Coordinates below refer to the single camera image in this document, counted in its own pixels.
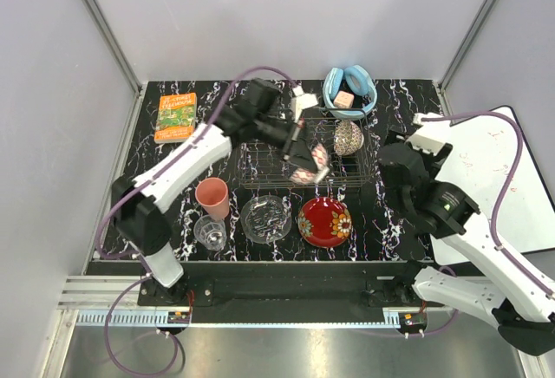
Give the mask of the blue triangle patterned bowl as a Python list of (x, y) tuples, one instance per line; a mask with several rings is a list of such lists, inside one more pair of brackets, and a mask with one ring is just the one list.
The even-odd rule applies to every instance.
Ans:
[(290, 181), (296, 185), (318, 185), (312, 183), (314, 175), (318, 173), (318, 171), (322, 167), (330, 167), (329, 154), (327, 152), (327, 149), (321, 143), (318, 143), (313, 148), (311, 148), (310, 154), (310, 163), (312, 164), (312, 167), (308, 168), (307, 166), (301, 166), (295, 169), (290, 176)]

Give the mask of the brown floral patterned bowl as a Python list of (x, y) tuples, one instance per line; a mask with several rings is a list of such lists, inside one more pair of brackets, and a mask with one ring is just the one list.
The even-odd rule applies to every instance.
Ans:
[(362, 130), (353, 121), (341, 120), (334, 133), (334, 151), (338, 156), (357, 152), (364, 143)]

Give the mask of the red floral plate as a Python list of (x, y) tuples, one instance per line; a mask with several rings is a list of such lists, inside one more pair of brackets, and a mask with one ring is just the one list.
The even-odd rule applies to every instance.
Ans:
[(337, 199), (314, 198), (306, 202), (297, 215), (297, 228), (308, 244), (334, 248), (345, 242), (353, 231), (348, 207)]

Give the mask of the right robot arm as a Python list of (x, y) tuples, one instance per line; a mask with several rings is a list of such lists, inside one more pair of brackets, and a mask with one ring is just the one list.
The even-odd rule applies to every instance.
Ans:
[(418, 113), (412, 134), (388, 134), (377, 163), (388, 206), (419, 233), (439, 239), (466, 257), (492, 283), (492, 288), (414, 260), (389, 289), (396, 300), (441, 303), (494, 327), (516, 349), (539, 356), (554, 348), (554, 281), (508, 244), (497, 231), (499, 192), (493, 214), (457, 185), (437, 180), (453, 147), (448, 141), (450, 117)]

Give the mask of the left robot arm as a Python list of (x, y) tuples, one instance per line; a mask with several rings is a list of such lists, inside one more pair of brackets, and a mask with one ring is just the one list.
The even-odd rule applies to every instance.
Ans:
[(254, 140), (273, 147), (281, 160), (293, 169), (292, 182), (316, 184), (328, 173), (328, 157), (323, 147), (309, 143), (309, 131), (302, 113), (317, 105), (317, 96), (301, 86), (293, 88), (292, 112), (283, 118), (271, 115), (280, 89), (269, 81), (253, 79), (245, 93), (228, 105), (221, 99), (207, 122), (158, 165), (134, 179), (121, 177), (112, 184), (111, 220), (116, 230), (130, 242), (149, 277), (157, 285), (157, 295), (176, 305), (186, 298), (184, 270), (169, 244), (172, 228), (166, 212), (172, 202), (213, 163), (235, 148)]

